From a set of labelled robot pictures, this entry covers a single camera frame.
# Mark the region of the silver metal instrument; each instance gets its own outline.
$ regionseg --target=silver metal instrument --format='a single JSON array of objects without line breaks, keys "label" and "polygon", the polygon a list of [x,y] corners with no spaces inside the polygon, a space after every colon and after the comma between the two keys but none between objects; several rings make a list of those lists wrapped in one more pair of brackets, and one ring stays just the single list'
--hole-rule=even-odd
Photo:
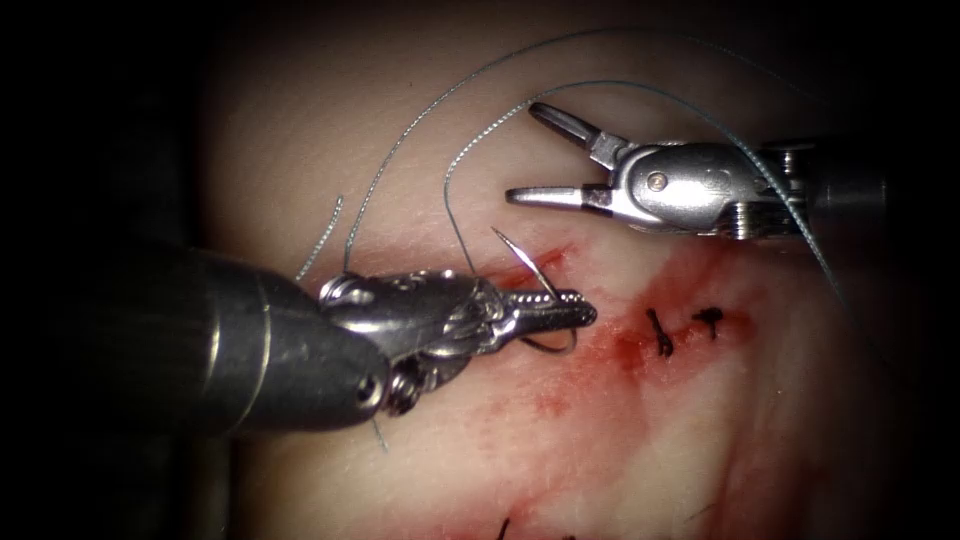
[{"label": "silver metal instrument", "polygon": [[452,270],[364,277],[345,273],[320,292],[321,312],[361,334],[390,359],[382,408],[409,411],[425,392],[459,375],[477,355],[514,339],[588,326],[596,309],[575,290],[501,290],[483,277]]},{"label": "silver metal instrument", "polygon": [[[610,176],[606,184],[511,189],[507,202],[596,213],[647,233],[738,240],[797,233],[783,201],[735,146],[640,144],[544,103],[533,104],[530,114],[587,150]],[[790,182],[790,202],[802,211],[804,185],[791,168],[799,150],[771,147],[761,154]]]}]

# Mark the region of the cut suture end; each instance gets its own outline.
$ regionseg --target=cut suture end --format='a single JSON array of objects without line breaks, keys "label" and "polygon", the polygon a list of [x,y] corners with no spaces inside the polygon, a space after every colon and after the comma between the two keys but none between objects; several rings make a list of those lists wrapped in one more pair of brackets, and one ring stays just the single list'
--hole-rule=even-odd
[{"label": "cut suture end", "polygon": [[695,313],[691,319],[706,323],[710,327],[710,339],[717,339],[717,321],[723,319],[723,311],[718,307],[708,307]]},{"label": "cut suture end", "polygon": [[668,336],[667,333],[663,331],[663,327],[660,326],[657,311],[653,308],[647,308],[647,317],[650,318],[650,322],[653,324],[653,331],[657,334],[657,356],[670,358],[673,354],[673,341],[670,340],[670,336]]},{"label": "cut suture end", "polygon": [[503,525],[500,526],[500,534],[497,535],[497,540],[503,540],[504,536],[506,536],[507,525],[510,525],[510,518],[503,520]]}]

